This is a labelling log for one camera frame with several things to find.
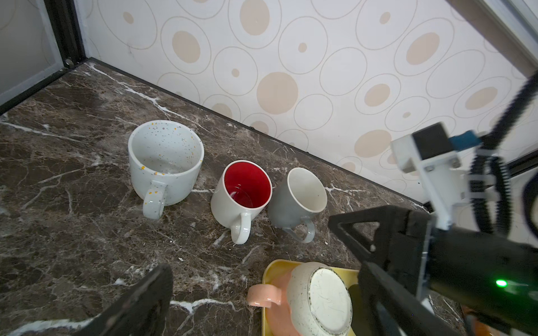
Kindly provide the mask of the white mug red inside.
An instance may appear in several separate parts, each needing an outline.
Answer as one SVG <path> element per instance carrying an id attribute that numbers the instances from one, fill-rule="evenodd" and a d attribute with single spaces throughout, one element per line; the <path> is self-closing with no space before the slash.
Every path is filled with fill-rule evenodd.
<path id="1" fill-rule="evenodd" d="M 211 198 L 211 211 L 216 221 L 231 231 L 234 244 L 245 244 L 252 221 L 268 205 L 273 184 L 257 164 L 237 160 L 225 169 Z"/>

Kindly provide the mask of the cream and peach mug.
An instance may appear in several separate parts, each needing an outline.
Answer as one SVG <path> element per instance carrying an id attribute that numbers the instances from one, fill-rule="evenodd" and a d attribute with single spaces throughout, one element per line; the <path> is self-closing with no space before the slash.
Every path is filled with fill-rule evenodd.
<path id="1" fill-rule="evenodd" d="M 298 335 L 347 335 L 350 332 L 353 320 L 350 294 L 344 280 L 329 266 L 318 262 L 298 266 L 291 273 L 285 295 L 292 326 L 280 322 L 281 328 L 287 325 Z"/>

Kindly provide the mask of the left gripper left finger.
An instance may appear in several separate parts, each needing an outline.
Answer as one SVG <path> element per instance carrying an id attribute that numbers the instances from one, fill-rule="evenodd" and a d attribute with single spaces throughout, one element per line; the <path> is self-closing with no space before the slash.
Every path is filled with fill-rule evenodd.
<path id="1" fill-rule="evenodd" d="M 172 269 L 159 264 L 76 335 L 162 335 L 173 289 Z"/>

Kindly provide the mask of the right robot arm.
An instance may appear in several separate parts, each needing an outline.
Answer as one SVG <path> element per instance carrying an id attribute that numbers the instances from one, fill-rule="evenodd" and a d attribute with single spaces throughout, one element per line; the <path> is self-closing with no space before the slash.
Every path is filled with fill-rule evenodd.
<path id="1" fill-rule="evenodd" d="M 361 264 L 356 335 L 452 335 L 422 306 L 428 291 L 503 333 L 537 334 L 537 249 L 509 240 L 510 174 L 497 152 L 536 93 L 531 76 L 485 135 L 451 137 L 436 123 L 392 142 L 398 168 L 419 173 L 432 214 L 387 205 L 329 218 Z"/>

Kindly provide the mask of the grey mug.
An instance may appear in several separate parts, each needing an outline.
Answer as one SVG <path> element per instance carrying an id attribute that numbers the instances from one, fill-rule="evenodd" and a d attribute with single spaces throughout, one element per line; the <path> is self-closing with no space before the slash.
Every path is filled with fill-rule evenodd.
<path id="1" fill-rule="evenodd" d="M 275 189 L 268 204 L 268 217 L 296 241 L 307 244 L 315 238 L 312 219 L 327 206 L 327 195 L 322 182 L 311 171 L 296 167 Z"/>

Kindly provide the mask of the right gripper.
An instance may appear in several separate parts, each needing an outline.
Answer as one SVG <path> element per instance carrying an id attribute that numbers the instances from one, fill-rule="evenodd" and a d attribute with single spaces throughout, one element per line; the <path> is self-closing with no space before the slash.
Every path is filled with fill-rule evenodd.
<path id="1" fill-rule="evenodd" d="M 465 228 L 438 229 L 435 217 L 385 205 L 329 217 L 328 227 L 360 263 L 415 290 L 475 310 L 502 331 L 537 334 L 537 248 Z"/>

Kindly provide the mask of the yellow plastic tray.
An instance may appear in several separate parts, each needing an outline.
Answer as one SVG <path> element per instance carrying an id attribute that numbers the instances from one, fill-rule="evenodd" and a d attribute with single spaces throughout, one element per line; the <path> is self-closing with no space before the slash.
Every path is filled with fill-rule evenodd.
<path id="1" fill-rule="evenodd" d="M 302 264 L 291 260 L 274 260 L 266 267 L 262 283 L 249 291 L 249 304 L 262 308 L 262 335 L 279 335 L 281 330 L 284 330 L 284 335 L 288 335 L 287 331 L 290 331 L 290 335 L 298 335 L 287 325 L 281 328 L 280 322 L 288 322 L 292 326 L 285 289 L 292 271 Z"/>

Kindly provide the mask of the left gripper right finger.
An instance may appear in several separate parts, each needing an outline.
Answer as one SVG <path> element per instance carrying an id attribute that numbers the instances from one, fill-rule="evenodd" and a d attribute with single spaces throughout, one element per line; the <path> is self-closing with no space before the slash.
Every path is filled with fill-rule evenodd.
<path id="1" fill-rule="evenodd" d="M 376 264 L 357 278 L 358 335 L 457 335 Z"/>

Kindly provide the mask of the white speckled mug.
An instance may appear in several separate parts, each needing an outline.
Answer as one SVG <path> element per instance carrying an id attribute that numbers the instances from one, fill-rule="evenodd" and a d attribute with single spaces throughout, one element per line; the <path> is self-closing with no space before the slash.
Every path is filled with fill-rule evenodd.
<path id="1" fill-rule="evenodd" d="M 130 178 L 143 199 L 143 215 L 158 220 L 166 206 L 191 193 L 205 156 L 200 137 L 189 127 L 170 120 L 138 126 L 128 143 Z"/>

